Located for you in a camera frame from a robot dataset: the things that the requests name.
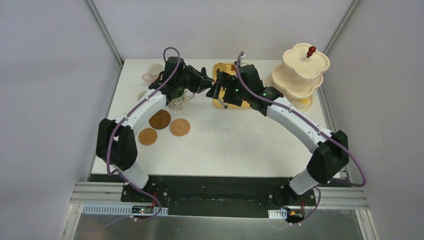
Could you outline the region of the metal tongs with black tips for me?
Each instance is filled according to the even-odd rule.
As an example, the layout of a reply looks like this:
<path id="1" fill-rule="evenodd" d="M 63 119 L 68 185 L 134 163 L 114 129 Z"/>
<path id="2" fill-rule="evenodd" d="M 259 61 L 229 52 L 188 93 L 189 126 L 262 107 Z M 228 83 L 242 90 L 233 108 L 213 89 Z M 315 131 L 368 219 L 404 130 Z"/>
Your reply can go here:
<path id="1" fill-rule="evenodd" d="M 223 109 L 227 109 L 229 107 L 229 105 L 226 104 L 221 98 L 218 98 L 217 101 L 219 102 L 219 104 L 221 105 Z"/>

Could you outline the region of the yellow cream tart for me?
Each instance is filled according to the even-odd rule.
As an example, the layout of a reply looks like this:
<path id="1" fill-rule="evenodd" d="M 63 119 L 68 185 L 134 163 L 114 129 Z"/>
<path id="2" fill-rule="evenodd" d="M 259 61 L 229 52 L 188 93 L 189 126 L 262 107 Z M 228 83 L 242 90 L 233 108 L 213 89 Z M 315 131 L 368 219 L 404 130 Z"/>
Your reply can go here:
<path id="1" fill-rule="evenodd" d="M 312 97 L 309 96 L 307 98 L 299 99 L 298 100 L 302 105 L 308 105 L 312 102 Z"/>

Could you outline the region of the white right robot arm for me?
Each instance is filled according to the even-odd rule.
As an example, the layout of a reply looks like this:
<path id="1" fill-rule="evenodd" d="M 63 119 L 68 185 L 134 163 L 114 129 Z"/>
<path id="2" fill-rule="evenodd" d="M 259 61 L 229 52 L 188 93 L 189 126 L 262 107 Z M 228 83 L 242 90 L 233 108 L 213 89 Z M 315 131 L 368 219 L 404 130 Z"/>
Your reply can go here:
<path id="1" fill-rule="evenodd" d="M 253 65 L 242 66 L 239 71 L 240 75 L 231 75 L 216 70 L 216 79 L 206 96 L 219 99 L 223 91 L 221 102 L 225 104 L 241 106 L 247 102 L 251 109 L 281 124 L 307 147 L 312 156 L 306 168 L 288 182 L 283 192 L 284 200 L 296 205 L 306 191 L 327 183 L 349 163 L 347 135 L 312 122 L 282 92 L 273 86 L 264 86 Z"/>

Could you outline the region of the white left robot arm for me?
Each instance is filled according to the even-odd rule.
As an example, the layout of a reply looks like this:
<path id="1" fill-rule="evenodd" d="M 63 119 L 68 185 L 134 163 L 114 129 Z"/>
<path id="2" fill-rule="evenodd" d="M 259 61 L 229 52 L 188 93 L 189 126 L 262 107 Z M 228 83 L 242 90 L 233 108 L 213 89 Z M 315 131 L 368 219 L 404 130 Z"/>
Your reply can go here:
<path id="1" fill-rule="evenodd" d="M 114 167 L 135 186 L 133 195 L 140 202 L 149 201 L 153 189 L 146 185 L 149 176 L 137 163 L 136 135 L 154 114 L 177 98 L 179 92 L 189 90 L 199 94 L 210 89 L 213 81 L 204 68 L 198 71 L 185 64 L 182 58 L 169 57 L 158 79 L 148 86 L 146 93 L 130 110 L 115 119 L 100 121 L 95 154 L 106 163 L 108 171 Z"/>

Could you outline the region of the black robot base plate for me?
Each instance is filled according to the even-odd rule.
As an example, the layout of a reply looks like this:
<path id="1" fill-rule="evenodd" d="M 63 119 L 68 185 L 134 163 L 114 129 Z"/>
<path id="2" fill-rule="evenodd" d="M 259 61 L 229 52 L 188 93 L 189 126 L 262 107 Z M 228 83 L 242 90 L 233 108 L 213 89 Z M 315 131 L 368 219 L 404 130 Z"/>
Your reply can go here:
<path id="1" fill-rule="evenodd" d="M 156 197 L 169 215 L 190 217 L 267 218 L 269 210 L 316 206 L 317 191 L 295 196 L 288 187 L 288 177 L 150 175 L 145 194 L 125 184 L 120 200 L 152 205 Z"/>

